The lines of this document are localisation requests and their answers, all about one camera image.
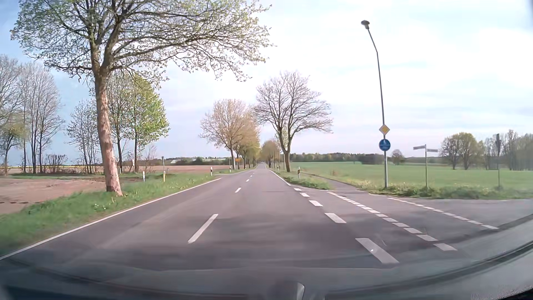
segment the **street lamp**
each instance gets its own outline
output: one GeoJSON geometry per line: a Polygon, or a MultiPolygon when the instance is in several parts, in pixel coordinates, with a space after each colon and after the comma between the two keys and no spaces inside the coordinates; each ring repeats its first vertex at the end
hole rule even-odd
{"type": "MultiPolygon", "coordinates": [[[[365,29],[368,30],[368,34],[370,35],[370,39],[372,40],[372,45],[374,45],[374,49],[376,50],[377,73],[379,75],[379,92],[381,93],[381,119],[383,121],[383,126],[385,126],[385,109],[383,108],[383,90],[381,88],[381,70],[379,69],[379,54],[377,53],[376,44],[374,43],[374,39],[372,38],[372,34],[370,33],[370,27],[368,27],[369,24],[370,22],[367,20],[361,21],[361,25],[363,25],[365,29]]],[[[385,157],[385,187],[387,187],[389,182],[389,171],[387,168],[387,151],[383,151],[383,156],[385,157]]]]}

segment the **dirt field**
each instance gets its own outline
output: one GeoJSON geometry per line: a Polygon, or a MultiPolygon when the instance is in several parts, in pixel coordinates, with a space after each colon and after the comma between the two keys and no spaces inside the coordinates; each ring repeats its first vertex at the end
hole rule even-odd
{"type": "Polygon", "coordinates": [[[105,188],[104,183],[91,180],[0,178],[0,214],[75,192],[95,192],[105,188]]]}

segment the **asphalt road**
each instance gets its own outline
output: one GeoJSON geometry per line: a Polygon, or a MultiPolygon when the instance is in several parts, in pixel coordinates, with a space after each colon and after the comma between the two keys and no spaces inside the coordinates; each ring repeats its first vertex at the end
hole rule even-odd
{"type": "Polygon", "coordinates": [[[260,164],[5,257],[0,275],[24,267],[100,280],[243,267],[423,272],[427,262],[483,260],[533,240],[532,200],[412,200],[332,186],[290,185],[260,164]]]}

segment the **blue round sign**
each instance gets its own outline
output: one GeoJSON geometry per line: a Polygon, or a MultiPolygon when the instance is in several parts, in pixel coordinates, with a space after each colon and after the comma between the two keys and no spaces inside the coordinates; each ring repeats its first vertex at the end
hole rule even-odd
{"type": "Polygon", "coordinates": [[[388,151],[391,148],[391,142],[387,139],[382,139],[379,141],[379,148],[381,151],[388,151]]]}

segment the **yellow diamond sign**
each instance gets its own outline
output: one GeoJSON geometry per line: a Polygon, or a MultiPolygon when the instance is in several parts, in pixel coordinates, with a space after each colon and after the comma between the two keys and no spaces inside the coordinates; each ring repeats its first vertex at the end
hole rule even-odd
{"type": "Polygon", "coordinates": [[[389,131],[391,131],[387,125],[383,124],[383,126],[381,126],[379,128],[379,131],[383,134],[383,135],[386,135],[389,131]]]}

